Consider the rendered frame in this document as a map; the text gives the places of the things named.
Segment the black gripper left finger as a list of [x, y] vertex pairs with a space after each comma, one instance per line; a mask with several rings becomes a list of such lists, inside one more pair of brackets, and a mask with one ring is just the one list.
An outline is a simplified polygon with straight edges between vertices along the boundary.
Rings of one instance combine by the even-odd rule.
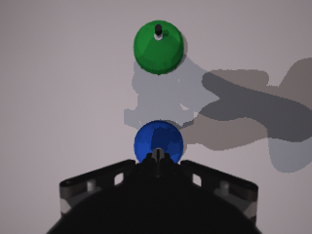
[[63, 180], [59, 184], [60, 216], [65, 215], [81, 200], [115, 185], [115, 177], [121, 173], [123, 180], [120, 183], [158, 176], [158, 149], [147, 153], [141, 163], [136, 164], [135, 160], [128, 159]]

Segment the green service bell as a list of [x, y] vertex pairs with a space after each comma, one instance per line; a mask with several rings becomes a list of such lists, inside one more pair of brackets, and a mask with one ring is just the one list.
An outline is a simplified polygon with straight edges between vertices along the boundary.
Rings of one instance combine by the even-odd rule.
[[145, 71], [166, 74], [174, 70], [183, 57], [183, 38], [179, 30], [164, 20], [145, 24], [136, 34], [134, 54]]

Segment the blue bell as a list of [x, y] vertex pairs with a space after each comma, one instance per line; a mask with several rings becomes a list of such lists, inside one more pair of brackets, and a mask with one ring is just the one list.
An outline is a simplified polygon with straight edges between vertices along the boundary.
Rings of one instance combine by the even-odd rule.
[[135, 137], [134, 150], [141, 163], [153, 149], [164, 149], [178, 163], [183, 153], [183, 139], [179, 130], [166, 121], [152, 121], [139, 129]]

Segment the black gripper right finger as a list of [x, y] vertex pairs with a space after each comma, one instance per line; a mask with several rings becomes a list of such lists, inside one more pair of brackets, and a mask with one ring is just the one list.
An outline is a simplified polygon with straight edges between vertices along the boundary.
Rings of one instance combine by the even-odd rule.
[[[201, 185], [193, 182], [193, 174], [201, 179]], [[255, 183], [193, 161], [182, 160], [180, 164], [175, 163], [169, 153], [164, 153], [164, 149], [158, 149], [158, 176], [196, 184], [213, 192], [237, 207], [256, 225], [258, 186]]]

